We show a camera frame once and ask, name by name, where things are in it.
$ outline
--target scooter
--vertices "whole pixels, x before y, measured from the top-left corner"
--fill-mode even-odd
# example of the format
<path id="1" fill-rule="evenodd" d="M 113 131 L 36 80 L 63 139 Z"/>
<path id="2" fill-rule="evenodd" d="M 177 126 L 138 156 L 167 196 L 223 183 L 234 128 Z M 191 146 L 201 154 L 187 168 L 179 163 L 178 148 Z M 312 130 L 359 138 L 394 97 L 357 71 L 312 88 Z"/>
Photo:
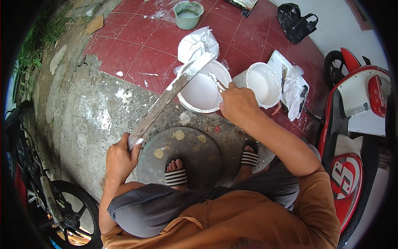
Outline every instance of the scooter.
<path id="1" fill-rule="evenodd" d="M 361 66 L 347 49 L 331 51 L 325 58 L 324 72 L 330 89 L 321 123 L 318 151 L 330 176 L 336 214 L 341 223 L 338 248 L 345 245 L 362 217 L 376 176 L 380 154 L 371 135 L 348 137 L 348 121 L 365 112 L 385 118 L 391 83 L 386 69 Z"/>
<path id="2" fill-rule="evenodd" d="M 94 199 L 78 185 L 50 181 L 42 166 L 32 137 L 23 126 L 24 112 L 31 105 L 30 101 L 22 102 L 4 122 L 7 156 L 21 202 L 48 245 L 102 248 Z"/>

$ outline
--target plastic bucket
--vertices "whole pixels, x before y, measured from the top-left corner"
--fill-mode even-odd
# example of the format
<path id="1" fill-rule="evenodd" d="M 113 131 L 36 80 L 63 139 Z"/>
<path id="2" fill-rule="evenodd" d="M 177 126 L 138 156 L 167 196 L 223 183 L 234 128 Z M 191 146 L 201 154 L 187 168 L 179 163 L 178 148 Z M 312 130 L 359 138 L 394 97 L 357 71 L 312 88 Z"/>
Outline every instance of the plastic bucket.
<path id="1" fill-rule="evenodd" d="M 263 62 L 257 62 L 236 75 L 232 81 L 237 87 L 253 90 L 258 105 L 268 109 L 279 101 L 282 86 L 275 70 Z"/>
<path id="2" fill-rule="evenodd" d="M 173 11 L 180 29 L 193 29 L 203 14 L 203 6 L 197 2 L 182 1 L 173 7 Z"/>
<path id="3" fill-rule="evenodd" d="M 220 109 L 219 102 L 222 101 L 222 97 L 208 78 L 209 72 L 214 73 L 226 87 L 232 81 L 228 70 L 221 63 L 211 61 L 177 94 L 181 105 L 187 110 L 211 113 Z"/>

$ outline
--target black wheel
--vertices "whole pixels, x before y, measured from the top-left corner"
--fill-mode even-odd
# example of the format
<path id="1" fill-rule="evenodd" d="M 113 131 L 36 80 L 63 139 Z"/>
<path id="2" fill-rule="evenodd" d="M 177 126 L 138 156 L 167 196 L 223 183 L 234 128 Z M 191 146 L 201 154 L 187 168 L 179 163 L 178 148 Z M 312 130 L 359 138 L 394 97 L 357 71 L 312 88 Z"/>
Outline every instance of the black wheel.
<path id="1" fill-rule="evenodd" d="M 98 207 L 94 199 L 84 189 L 70 182 L 55 180 L 51 185 L 64 216 L 65 229 L 61 231 L 56 225 L 49 226 L 45 229 L 46 235 L 62 249 L 102 248 Z"/>
<path id="2" fill-rule="evenodd" d="M 344 78 L 344 67 L 346 69 L 347 65 L 345 64 L 343 54 L 340 51 L 334 50 L 328 53 L 325 58 L 324 69 L 326 85 L 329 90 L 332 90 L 332 88 Z"/>

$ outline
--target white bucket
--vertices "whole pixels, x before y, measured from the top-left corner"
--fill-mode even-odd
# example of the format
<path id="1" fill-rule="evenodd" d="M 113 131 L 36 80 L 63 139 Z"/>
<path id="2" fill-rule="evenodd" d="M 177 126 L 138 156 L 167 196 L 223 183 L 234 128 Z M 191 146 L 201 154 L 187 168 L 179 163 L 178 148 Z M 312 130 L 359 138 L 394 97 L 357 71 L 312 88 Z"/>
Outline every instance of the white bucket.
<path id="1" fill-rule="evenodd" d="M 225 87 L 232 81 L 228 70 L 221 63 L 211 61 L 177 94 L 181 105 L 189 111 L 211 113 L 220 109 L 222 97 L 210 81 L 209 72 L 214 73 Z"/>
<path id="2" fill-rule="evenodd" d="M 253 90 L 258 105 L 268 109 L 279 101 L 282 86 L 275 70 L 263 62 L 256 62 L 248 69 L 236 75 L 233 82 L 237 87 Z"/>

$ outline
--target wooden plank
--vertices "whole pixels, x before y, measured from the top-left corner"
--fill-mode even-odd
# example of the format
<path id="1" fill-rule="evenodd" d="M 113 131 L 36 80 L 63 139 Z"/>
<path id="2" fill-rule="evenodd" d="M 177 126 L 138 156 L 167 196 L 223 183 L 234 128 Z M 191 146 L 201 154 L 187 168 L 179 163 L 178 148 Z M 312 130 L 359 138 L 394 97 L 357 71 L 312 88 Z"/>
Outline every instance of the wooden plank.
<path id="1" fill-rule="evenodd" d="M 178 74 L 173 82 L 166 88 L 163 94 L 156 100 L 146 115 L 141 119 L 133 133 L 128 139 L 129 151 L 133 149 L 134 144 L 147 131 L 153 121 L 159 116 L 167 104 L 199 73 L 211 60 L 215 58 L 214 53 L 205 53 L 194 61 L 190 61 L 181 68 L 182 74 Z"/>

